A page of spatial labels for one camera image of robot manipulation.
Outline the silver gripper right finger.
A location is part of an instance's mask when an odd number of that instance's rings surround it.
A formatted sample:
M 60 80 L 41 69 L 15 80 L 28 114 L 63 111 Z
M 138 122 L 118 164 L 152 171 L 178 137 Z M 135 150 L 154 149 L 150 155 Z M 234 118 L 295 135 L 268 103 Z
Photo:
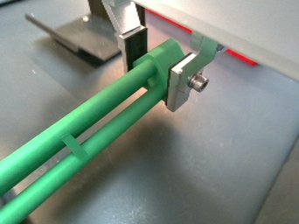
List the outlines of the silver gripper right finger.
M 190 52 L 168 72 L 166 107 L 171 111 L 188 101 L 192 89 L 200 93 L 207 87 L 210 79 L 202 75 L 203 69 L 223 48 L 223 45 L 196 31 L 191 34 L 191 49 L 196 53 Z

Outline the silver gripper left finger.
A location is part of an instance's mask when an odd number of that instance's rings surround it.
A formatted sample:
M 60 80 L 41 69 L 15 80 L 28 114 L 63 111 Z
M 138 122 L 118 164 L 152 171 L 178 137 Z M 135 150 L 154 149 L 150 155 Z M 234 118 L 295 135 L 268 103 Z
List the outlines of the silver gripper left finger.
M 132 0 L 102 0 L 102 3 L 116 30 L 118 48 L 128 72 L 147 53 L 146 8 Z

